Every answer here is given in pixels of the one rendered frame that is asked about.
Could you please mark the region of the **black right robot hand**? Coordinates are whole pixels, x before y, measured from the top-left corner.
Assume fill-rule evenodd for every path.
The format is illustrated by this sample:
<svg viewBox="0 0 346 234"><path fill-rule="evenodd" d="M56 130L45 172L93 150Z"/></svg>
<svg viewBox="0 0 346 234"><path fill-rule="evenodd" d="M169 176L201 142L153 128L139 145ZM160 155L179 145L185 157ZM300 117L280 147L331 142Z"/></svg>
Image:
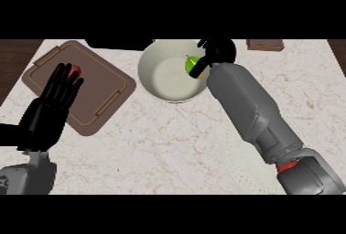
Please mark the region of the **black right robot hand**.
<svg viewBox="0 0 346 234"><path fill-rule="evenodd" d="M201 39L197 46L206 49L206 55L198 59L195 66L188 72L194 79L213 63L232 63L237 56L235 44L229 38Z"/></svg>

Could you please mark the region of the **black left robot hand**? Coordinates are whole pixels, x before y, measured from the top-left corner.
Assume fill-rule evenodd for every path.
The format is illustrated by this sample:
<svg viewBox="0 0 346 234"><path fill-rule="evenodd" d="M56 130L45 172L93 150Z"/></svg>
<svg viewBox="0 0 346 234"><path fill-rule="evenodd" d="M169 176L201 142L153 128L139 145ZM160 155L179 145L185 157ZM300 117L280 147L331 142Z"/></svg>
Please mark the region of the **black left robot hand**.
<svg viewBox="0 0 346 234"><path fill-rule="evenodd" d="M71 63L59 63L48 80L42 95L33 100L19 122L24 139L18 144L19 151L48 151L56 144L70 108L77 92L84 83L79 72L71 72Z"/></svg>

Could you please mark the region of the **green-yellow lemon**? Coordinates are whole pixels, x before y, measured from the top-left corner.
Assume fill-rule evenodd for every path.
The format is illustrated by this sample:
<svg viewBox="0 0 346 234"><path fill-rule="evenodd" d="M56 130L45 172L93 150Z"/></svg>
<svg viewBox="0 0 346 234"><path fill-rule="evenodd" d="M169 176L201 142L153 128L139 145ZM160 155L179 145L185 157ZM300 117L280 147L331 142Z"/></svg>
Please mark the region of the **green-yellow lemon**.
<svg viewBox="0 0 346 234"><path fill-rule="evenodd" d="M195 64L198 62L198 57L197 56L188 56L185 60L185 71L191 72Z"/></svg>

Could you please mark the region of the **brown placemat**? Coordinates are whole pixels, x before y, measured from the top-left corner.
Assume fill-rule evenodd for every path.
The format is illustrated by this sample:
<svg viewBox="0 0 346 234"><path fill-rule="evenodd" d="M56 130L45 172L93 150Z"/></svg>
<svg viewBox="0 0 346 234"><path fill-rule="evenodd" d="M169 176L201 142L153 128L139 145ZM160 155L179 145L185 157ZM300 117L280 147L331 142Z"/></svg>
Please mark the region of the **brown placemat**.
<svg viewBox="0 0 346 234"><path fill-rule="evenodd" d="M71 63L82 70L84 83L79 90L67 120L83 136L93 135L127 101L136 83L133 78L76 40L55 46L33 62L22 75L28 89L42 94L55 67Z"/></svg>

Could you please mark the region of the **white bowl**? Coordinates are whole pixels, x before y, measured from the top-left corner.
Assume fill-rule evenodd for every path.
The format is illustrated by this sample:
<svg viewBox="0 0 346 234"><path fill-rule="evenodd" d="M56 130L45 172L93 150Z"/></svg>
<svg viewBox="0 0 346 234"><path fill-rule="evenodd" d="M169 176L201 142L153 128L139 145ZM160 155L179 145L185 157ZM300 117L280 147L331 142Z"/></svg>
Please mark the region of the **white bowl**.
<svg viewBox="0 0 346 234"><path fill-rule="evenodd" d="M138 77L148 93L166 102L192 100L207 88L210 69L194 79L187 70L189 57L201 58L204 50L192 39L157 40L145 49L138 64Z"/></svg>

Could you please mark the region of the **brown wooden box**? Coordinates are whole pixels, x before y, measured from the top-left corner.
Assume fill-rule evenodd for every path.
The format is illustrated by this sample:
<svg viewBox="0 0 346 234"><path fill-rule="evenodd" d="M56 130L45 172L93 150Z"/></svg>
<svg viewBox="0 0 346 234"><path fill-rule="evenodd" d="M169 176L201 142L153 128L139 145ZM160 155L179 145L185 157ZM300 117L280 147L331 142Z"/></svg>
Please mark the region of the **brown wooden box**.
<svg viewBox="0 0 346 234"><path fill-rule="evenodd" d="M247 39L246 45L249 50L281 51L284 49L281 39Z"/></svg>

